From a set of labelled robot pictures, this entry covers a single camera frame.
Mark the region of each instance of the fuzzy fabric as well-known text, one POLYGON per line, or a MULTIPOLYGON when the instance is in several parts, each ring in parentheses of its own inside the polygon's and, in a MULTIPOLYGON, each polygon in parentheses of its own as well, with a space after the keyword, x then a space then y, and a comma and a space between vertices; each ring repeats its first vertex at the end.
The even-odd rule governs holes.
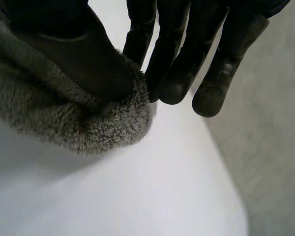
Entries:
POLYGON ((143 74, 127 64, 135 78, 133 94, 104 104, 0 22, 0 119, 20 134, 79 154, 137 142, 147 134, 152 113, 143 74))

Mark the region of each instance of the glove finger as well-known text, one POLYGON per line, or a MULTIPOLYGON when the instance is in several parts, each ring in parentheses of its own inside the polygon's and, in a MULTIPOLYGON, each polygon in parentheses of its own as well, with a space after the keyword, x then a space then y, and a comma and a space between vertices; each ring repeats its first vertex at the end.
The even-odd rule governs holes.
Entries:
POLYGON ((147 71, 147 86, 151 102, 158 100, 157 85, 173 63, 183 36, 190 0, 159 0, 161 26, 147 71))
POLYGON ((162 102, 174 105, 184 99, 227 12, 227 6, 216 1, 191 3, 185 43, 159 86, 158 95, 162 102))
POLYGON ((268 19, 259 12, 230 9, 210 69, 193 98, 197 114, 213 117, 219 113, 246 51, 268 24, 268 19))
POLYGON ((142 67, 153 35, 156 0, 127 0, 127 6, 131 28, 123 54, 142 67))

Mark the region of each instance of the white surface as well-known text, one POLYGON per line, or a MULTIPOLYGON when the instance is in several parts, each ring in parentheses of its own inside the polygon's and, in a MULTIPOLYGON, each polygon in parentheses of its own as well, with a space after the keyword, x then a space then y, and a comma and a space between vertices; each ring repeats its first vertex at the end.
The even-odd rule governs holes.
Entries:
MULTIPOLYGON (((96 12, 122 48, 125 2, 101 4, 96 12)), ((100 161, 19 137, 0 123, 0 236, 12 235, 245 236, 247 225, 188 95, 177 106, 160 104, 139 144, 100 161)))

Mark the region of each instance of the gray floor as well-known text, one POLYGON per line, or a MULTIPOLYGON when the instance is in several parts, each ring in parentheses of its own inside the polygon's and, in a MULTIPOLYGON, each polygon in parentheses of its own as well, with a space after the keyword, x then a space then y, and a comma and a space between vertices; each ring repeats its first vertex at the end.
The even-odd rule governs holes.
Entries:
POLYGON ((247 207, 251 236, 295 236, 295 0, 271 18, 208 123, 247 207))

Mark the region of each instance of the gray fuzzy lining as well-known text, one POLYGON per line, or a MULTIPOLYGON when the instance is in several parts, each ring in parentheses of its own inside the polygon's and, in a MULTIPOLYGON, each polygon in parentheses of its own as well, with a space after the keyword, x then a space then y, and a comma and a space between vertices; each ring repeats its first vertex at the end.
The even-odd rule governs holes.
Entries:
POLYGON ((0 22, 0 120, 79 154, 133 144, 147 134, 152 114, 143 74, 126 63, 135 78, 133 94, 103 104, 0 22))

